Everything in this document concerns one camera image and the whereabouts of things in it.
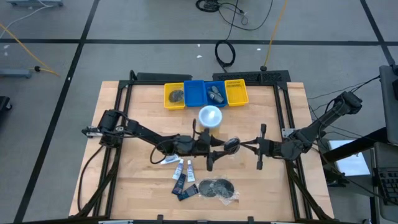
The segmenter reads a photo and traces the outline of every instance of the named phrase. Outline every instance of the black cable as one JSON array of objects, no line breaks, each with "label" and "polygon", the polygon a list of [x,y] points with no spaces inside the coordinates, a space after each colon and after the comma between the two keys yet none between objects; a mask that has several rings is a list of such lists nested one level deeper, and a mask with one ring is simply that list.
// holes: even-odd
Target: black cable
[{"label": "black cable", "polygon": [[260,29],[260,28],[262,27],[262,25],[264,25],[264,24],[266,23],[266,20],[268,19],[268,16],[269,16],[269,13],[271,12],[272,4],[273,4],[273,3],[274,3],[274,0],[271,0],[271,5],[269,6],[269,9],[268,9],[268,12],[267,12],[267,16],[266,16],[266,18],[263,20],[263,22],[262,22],[258,27],[253,28],[253,29],[243,28],[243,27],[234,25],[234,24],[233,24],[233,23],[234,23],[233,21],[232,21],[232,23],[230,23],[229,21],[227,21],[227,20],[225,19],[225,17],[222,15],[222,13],[221,13],[220,10],[218,10],[218,13],[219,13],[220,16],[224,19],[224,21],[227,22],[228,24],[230,24],[231,26],[234,26],[234,27],[236,27],[236,28],[238,28],[238,29],[242,29],[242,30],[254,31],[254,30]]},{"label": "black cable", "polygon": [[175,140],[174,140],[174,139],[166,139],[166,140],[161,141],[161,142],[159,142],[158,144],[156,144],[156,146],[154,147],[154,149],[153,149],[152,152],[150,153],[149,161],[150,161],[151,164],[159,164],[159,163],[161,163],[163,160],[166,159],[166,155],[164,155],[163,159],[161,159],[161,160],[159,160],[159,161],[157,161],[157,162],[154,162],[154,161],[152,160],[152,157],[153,157],[153,155],[154,155],[154,152],[155,152],[156,148],[158,148],[158,147],[161,146],[162,144],[164,144],[164,143],[166,143],[166,142],[170,142],[170,141],[175,141]]},{"label": "black cable", "polygon": [[344,91],[344,90],[346,90],[346,89],[348,89],[348,88],[351,88],[351,87],[356,87],[356,86],[358,86],[358,85],[360,85],[360,84],[363,84],[363,83],[365,83],[365,82],[357,83],[357,84],[355,84],[355,85],[347,86],[346,88],[341,89],[341,90],[332,91],[332,92],[330,92],[330,93],[325,93],[325,94],[322,94],[322,95],[319,95],[319,96],[315,96],[315,97],[311,97],[311,98],[307,98],[307,99],[308,99],[308,100],[314,100],[314,99],[317,99],[317,98],[319,98],[319,97],[328,96],[328,95],[333,94],[333,93],[338,93],[338,92],[340,92],[340,91]]},{"label": "black cable", "polygon": [[322,104],[322,105],[320,105],[320,106],[318,106],[315,110],[314,109],[312,109],[312,107],[311,107],[311,105],[308,105],[310,108],[311,108],[311,110],[312,110],[312,113],[314,113],[315,114],[315,112],[318,110],[318,109],[320,109],[322,106],[326,106],[327,105],[327,103],[325,103],[325,104]]},{"label": "black cable", "polygon": [[332,100],[329,101],[329,103],[326,105],[325,113],[328,112],[328,108],[329,108],[331,102],[333,102],[334,100],[335,100],[335,99],[332,99]]},{"label": "black cable", "polygon": [[337,131],[328,131],[326,134],[331,134],[331,133],[339,134],[341,136],[344,136],[344,137],[347,137],[347,138],[350,138],[350,139],[358,139],[357,137],[347,136],[345,134],[338,133]]},{"label": "black cable", "polygon": [[242,25],[245,26],[245,25],[247,25],[247,24],[249,23],[249,18],[245,15],[245,13],[244,13],[243,10],[241,10],[240,8],[238,8],[239,12],[235,12],[234,9],[231,9],[230,7],[224,6],[224,4],[230,4],[230,5],[234,6],[234,7],[236,7],[234,4],[231,4],[231,3],[227,3],[227,2],[226,2],[226,3],[222,3],[220,6],[221,6],[222,8],[228,9],[228,10],[233,11],[234,13],[240,15],[240,16],[242,17],[242,19],[241,19],[241,24],[242,24]]},{"label": "black cable", "polygon": [[314,147],[312,149],[316,150],[319,153],[319,155],[321,155],[323,160],[330,166],[330,168],[333,169],[333,171],[335,171],[337,174],[341,175],[344,179],[350,181],[354,185],[357,185],[358,187],[360,187],[361,189],[365,190],[366,192],[370,193],[371,195],[373,195],[375,197],[378,197],[378,198],[381,198],[383,200],[386,200],[386,201],[388,201],[388,202],[390,202],[390,203],[392,203],[394,205],[398,205],[398,203],[393,202],[392,200],[390,200],[390,199],[388,199],[386,197],[383,197],[382,195],[374,193],[374,192],[368,190],[366,187],[363,187],[362,185],[358,184],[357,182],[355,182],[355,181],[351,180],[350,178],[346,177],[343,173],[341,173],[338,169],[336,169],[333,164],[331,164],[329,161],[327,161],[325,159],[325,156],[318,149],[315,149]]},{"label": "black cable", "polygon": [[[235,11],[234,11],[234,16],[233,16],[233,18],[232,18],[232,23],[233,23],[234,20],[235,20],[235,15],[236,15],[236,10],[237,10],[237,8],[238,8],[238,7],[236,6],[236,7],[235,7]],[[217,41],[216,47],[215,47],[215,49],[214,49],[214,53],[215,53],[215,55],[216,55],[217,62],[218,62],[218,64],[220,65],[220,67],[223,69],[223,71],[224,71],[225,73],[227,73],[227,71],[225,70],[225,68],[231,67],[231,66],[233,65],[233,63],[235,62],[235,58],[236,58],[235,48],[232,46],[231,43],[229,43],[229,42],[227,41],[228,38],[229,38],[229,36],[231,35],[231,31],[232,31],[232,25],[231,25],[231,27],[229,28],[229,33],[228,33],[228,36],[226,37],[226,39],[225,39],[225,40],[219,40],[219,41]],[[225,63],[225,62],[222,61],[222,59],[220,59],[220,57],[218,56],[218,46],[219,46],[220,44],[226,44],[226,45],[229,47],[229,49],[231,50],[231,52],[232,52],[232,60],[231,60],[231,62]]]},{"label": "black cable", "polygon": [[216,12],[220,9],[220,4],[218,4],[217,0],[198,0],[195,5],[202,12]]},{"label": "black cable", "polygon": [[100,153],[101,149],[104,146],[101,146],[96,152],[94,152],[94,154],[87,160],[85,166],[83,167],[83,169],[81,170],[81,174],[80,174],[80,180],[79,180],[79,187],[78,187],[78,191],[77,191],[77,209],[79,210],[79,212],[81,211],[81,207],[80,207],[80,197],[81,197],[81,185],[83,183],[83,175],[87,169],[88,164],[91,162],[91,160],[94,159],[94,157],[96,155],[98,155],[98,153]]},{"label": "black cable", "polygon": [[[228,63],[223,62],[223,61],[220,59],[220,57],[218,56],[218,46],[219,46],[220,44],[226,44],[226,45],[229,47],[229,49],[231,49],[231,52],[232,52],[232,60],[231,60],[230,62],[228,62]],[[233,65],[233,63],[235,63],[236,52],[235,52],[234,47],[233,47],[232,44],[230,44],[227,40],[219,40],[219,41],[216,43],[216,47],[215,47],[215,49],[214,49],[214,52],[215,52],[215,55],[216,55],[216,59],[217,59],[218,64],[221,66],[221,68],[222,68],[222,69],[224,70],[224,72],[226,73],[227,71],[225,70],[225,68],[229,68],[229,67],[231,67],[231,66]]]},{"label": "black cable", "polygon": [[235,20],[235,16],[236,16],[236,10],[238,9],[237,5],[238,5],[239,0],[236,0],[236,6],[235,6],[235,11],[234,11],[234,16],[232,17],[232,24],[231,24],[231,28],[229,28],[229,33],[228,36],[226,37],[225,40],[228,40],[229,36],[231,35],[231,31],[232,31],[232,26],[234,24],[234,20]]},{"label": "black cable", "polygon": [[366,84],[368,84],[368,83],[370,83],[371,81],[376,80],[376,79],[378,79],[378,78],[380,78],[380,75],[377,76],[377,77],[374,77],[374,78],[370,79],[369,81],[363,83],[362,85],[360,85],[360,86],[358,86],[358,87],[356,87],[356,88],[353,88],[351,91],[354,93],[356,90],[360,89],[362,86],[365,86]]}]

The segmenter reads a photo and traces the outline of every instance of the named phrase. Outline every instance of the white paper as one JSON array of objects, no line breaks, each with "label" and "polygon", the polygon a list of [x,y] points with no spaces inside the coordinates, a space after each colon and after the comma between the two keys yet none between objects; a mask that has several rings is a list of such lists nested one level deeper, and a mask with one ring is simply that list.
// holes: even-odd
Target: white paper
[{"label": "white paper", "polygon": [[[329,146],[331,150],[336,149],[340,146],[348,144],[353,140],[333,140],[329,141]],[[366,165],[365,158],[362,155],[362,152],[347,157],[345,159],[341,159],[336,161],[337,168],[340,172],[346,174],[347,177],[349,176],[356,176],[356,175],[370,175],[370,171],[368,166]]]}]

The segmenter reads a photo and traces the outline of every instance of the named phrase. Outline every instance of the gray floor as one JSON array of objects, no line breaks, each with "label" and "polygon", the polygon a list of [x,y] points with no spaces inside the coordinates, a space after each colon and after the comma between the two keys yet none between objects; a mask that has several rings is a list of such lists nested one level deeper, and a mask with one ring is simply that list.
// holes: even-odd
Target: gray floor
[{"label": "gray floor", "polygon": [[[24,39],[79,39],[92,3],[93,0],[65,0],[64,7],[44,9],[14,24],[11,30]],[[225,38],[229,26],[220,15],[200,12],[194,3],[194,0],[101,0],[88,39]],[[262,0],[239,3],[247,12],[248,27],[260,23],[269,3]],[[398,41],[398,25],[394,22],[398,19],[398,2],[367,0],[367,3],[384,39]],[[283,1],[274,0],[263,27],[253,32],[233,29],[231,39],[270,39],[282,5]],[[30,9],[0,2],[3,24],[30,12]],[[223,12],[228,18],[232,16],[229,11]],[[377,41],[359,0],[289,1],[275,39]],[[63,78],[38,73],[28,80],[0,79],[0,95],[10,96],[14,105],[0,129],[0,223],[12,222],[15,217],[77,44],[27,44],[27,47]],[[234,47],[236,62],[228,69],[230,72],[258,70],[268,49],[265,45]],[[389,47],[389,50],[398,60],[398,47]],[[220,47],[220,55],[226,61],[231,57],[224,46]],[[375,77],[378,67],[386,63],[380,46],[273,45],[268,66],[269,70],[289,70],[292,80],[304,82],[307,96],[314,97]],[[0,44],[0,67],[31,68],[35,65],[37,63],[19,45]],[[24,221],[68,215],[86,144],[80,130],[91,124],[101,82],[127,78],[130,69],[188,73],[204,80],[210,80],[213,73],[222,72],[215,60],[214,45],[86,44],[70,80],[72,83]],[[372,82],[357,93],[364,100],[363,109],[357,115],[340,119],[336,126],[358,134],[383,127],[379,82]],[[331,98],[333,96],[326,96],[309,102],[317,107]],[[337,134],[328,137],[346,139]],[[342,189],[330,189],[330,195],[336,218],[347,222],[369,218],[367,197]]]}]

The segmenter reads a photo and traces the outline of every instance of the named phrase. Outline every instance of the black floor stripe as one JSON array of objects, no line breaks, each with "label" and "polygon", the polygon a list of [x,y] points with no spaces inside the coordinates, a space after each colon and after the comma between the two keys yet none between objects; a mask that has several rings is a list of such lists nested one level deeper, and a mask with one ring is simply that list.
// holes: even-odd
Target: black floor stripe
[{"label": "black floor stripe", "polygon": [[87,38],[88,31],[90,30],[91,23],[93,22],[93,18],[94,18],[96,9],[98,7],[99,1],[100,0],[94,0],[94,3],[92,5],[92,7],[91,7],[90,14],[89,14],[89,16],[87,18],[87,21],[86,21],[86,26],[85,26],[85,28],[83,30],[82,35],[81,35],[80,42],[79,42],[79,44],[77,46],[75,55],[73,56],[72,64],[70,65],[70,68],[69,68],[69,71],[68,71],[68,75],[67,75],[67,77],[65,79],[65,83],[63,84],[60,97],[59,97],[57,105],[55,107],[54,114],[53,114],[53,116],[51,118],[51,122],[50,122],[49,128],[48,128],[48,130],[47,130],[47,132],[45,134],[45,137],[44,137],[44,140],[43,140],[43,145],[40,148],[39,156],[37,157],[37,160],[36,160],[35,166],[33,168],[32,174],[30,175],[30,179],[29,179],[29,182],[28,182],[27,187],[25,189],[24,196],[22,197],[21,203],[19,204],[19,208],[18,208],[18,211],[16,213],[16,216],[15,216],[15,219],[14,219],[14,223],[19,223],[19,222],[23,221],[25,213],[26,213],[26,210],[27,210],[27,207],[29,206],[30,199],[32,197],[34,188],[36,186],[37,179],[39,178],[39,174],[40,174],[40,171],[42,169],[45,156],[46,156],[47,151],[49,149],[50,142],[51,142],[52,136],[53,136],[54,131],[55,131],[55,127],[56,127],[56,125],[58,123],[58,119],[59,119],[60,114],[61,114],[62,106],[63,106],[63,104],[65,102],[65,98],[67,97],[68,89],[69,89],[70,83],[72,81],[73,74],[75,73],[76,66],[77,66],[77,63],[78,63],[80,55],[81,55],[81,51],[83,50],[84,41]]},{"label": "black floor stripe", "polygon": [[368,19],[369,19],[369,22],[370,22],[370,24],[371,24],[371,26],[372,26],[372,29],[373,29],[373,31],[374,31],[374,34],[376,35],[377,40],[378,40],[378,41],[380,42],[380,44],[381,44],[381,49],[383,50],[384,56],[386,57],[388,64],[389,64],[389,65],[395,64],[395,61],[394,61],[394,59],[392,58],[391,53],[390,53],[390,51],[389,51],[387,45],[385,44],[385,41],[384,41],[384,39],[383,39],[383,36],[381,35],[381,32],[380,32],[380,30],[379,30],[379,28],[378,28],[378,26],[377,26],[377,24],[376,24],[376,21],[375,21],[374,18],[373,18],[372,12],[371,12],[371,10],[370,10],[368,4],[366,3],[365,0],[361,0],[361,4],[362,4],[363,9],[365,10],[366,16],[367,16]]},{"label": "black floor stripe", "polygon": [[[79,44],[80,39],[20,39],[25,44]],[[84,44],[216,44],[219,40],[121,40],[121,39],[86,39]],[[232,44],[269,44],[269,40],[229,40]],[[0,39],[0,43],[16,43],[14,39]],[[398,46],[398,41],[350,41],[350,40],[274,40],[273,45],[307,46]]]},{"label": "black floor stripe", "polygon": [[[219,40],[111,40],[88,39],[86,44],[216,44]],[[269,44],[269,40],[228,40],[231,44]],[[378,41],[274,40],[273,45],[377,46]]]},{"label": "black floor stripe", "polygon": [[[24,44],[79,44],[80,39],[19,39]],[[0,43],[17,43],[14,39],[0,39]]]}]

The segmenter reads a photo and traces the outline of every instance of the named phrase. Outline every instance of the tube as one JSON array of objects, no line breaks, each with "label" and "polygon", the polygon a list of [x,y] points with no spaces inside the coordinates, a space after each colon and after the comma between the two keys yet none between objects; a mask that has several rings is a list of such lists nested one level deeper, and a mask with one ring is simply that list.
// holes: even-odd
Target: tube
[{"label": "tube", "polygon": [[178,178],[178,181],[174,185],[172,194],[179,195],[182,192],[182,189],[184,188],[185,177],[185,174],[180,175],[180,178]]},{"label": "tube", "polygon": [[188,175],[188,182],[195,181],[195,175],[193,175],[193,167],[191,160],[188,160],[187,175]]},{"label": "tube", "polygon": [[199,192],[198,187],[196,184],[193,184],[191,187],[189,187],[187,190],[184,190],[180,195],[178,195],[178,200],[182,201],[186,198],[189,198]]},{"label": "tube", "polygon": [[160,164],[162,164],[162,165],[170,164],[172,162],[177,162],[179,160],[180,160],[179,156],[174,154],[172,156],[166,156],[166,158],[162,162],[160,162]]},{"label": "tube", "polygon": [[184,160],[180,159],[180,162],[178,163],[178,166],[173,175],[174,180],[178,180],[178,178],[180,178],[183,166],[184,166]]}]

